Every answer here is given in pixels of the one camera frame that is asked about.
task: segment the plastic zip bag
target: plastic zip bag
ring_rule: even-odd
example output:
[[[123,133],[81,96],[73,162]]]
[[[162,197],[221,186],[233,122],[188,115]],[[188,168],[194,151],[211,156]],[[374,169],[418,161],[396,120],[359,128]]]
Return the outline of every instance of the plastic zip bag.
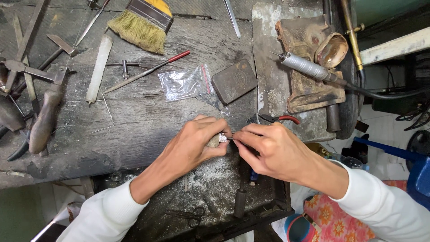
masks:
[[[195,69],[158,74],[166,101],[200,96],[214,91],[207,64]]]

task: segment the red-handled pliers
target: red-handled pliers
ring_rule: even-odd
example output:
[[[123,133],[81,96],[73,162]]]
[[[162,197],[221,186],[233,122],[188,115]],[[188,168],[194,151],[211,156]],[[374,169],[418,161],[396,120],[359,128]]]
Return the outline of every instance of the red-handled pliers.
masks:
[[[272,117],[272,116],[266,115],[266,114],[259,114],[259,116],[262,119],[264,119],[264,120],[266,120],[266,121],[268,121],[270,123],[274,123],[274,122],[279,121],[279,120],[291,120],[295,124],[300,124],[300,121],[298,119],[296,119],[296,118],[294,118],[293,116],[290,116],[290,115],[282,115],[280,117],[275,117],[275,118]]]

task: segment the clear bottle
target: clear bottle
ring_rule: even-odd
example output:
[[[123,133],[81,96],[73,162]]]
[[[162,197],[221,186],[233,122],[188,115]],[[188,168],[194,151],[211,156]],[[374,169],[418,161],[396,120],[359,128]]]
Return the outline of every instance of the clear bottle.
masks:
[[[359,161],[354,157],[345,157],[341,154],[336,154],[336,153],[332,153],[332,157],[335,160],[340,161],[342,164],[346,165],[349,168],[369,171],[370,167],[368,165],[363,164],[361,161]]]

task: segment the pink patterned fabric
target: pink patterned fabric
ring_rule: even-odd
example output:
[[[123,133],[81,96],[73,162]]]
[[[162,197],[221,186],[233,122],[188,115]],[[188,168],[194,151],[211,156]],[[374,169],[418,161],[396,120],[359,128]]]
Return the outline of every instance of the pink patterned fabric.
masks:
[[[406,191],[407,181],[383,182]],[[314,237],[313,242],[366,242],[375,238],[367,225],[345,213],[325,194],[315,195],[312,200],[305,201],[304,211],[321,228],[321,233]]]

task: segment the green wall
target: green wall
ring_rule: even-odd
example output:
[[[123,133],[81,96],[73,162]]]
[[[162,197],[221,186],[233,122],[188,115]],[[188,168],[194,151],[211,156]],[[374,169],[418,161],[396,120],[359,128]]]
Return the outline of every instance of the green wall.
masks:
[[[357,23],[369,26],[427,3],[430,0],[356,0]]]
[[[0,242],[30,241],[44,226],[37,186],[0,190]]]

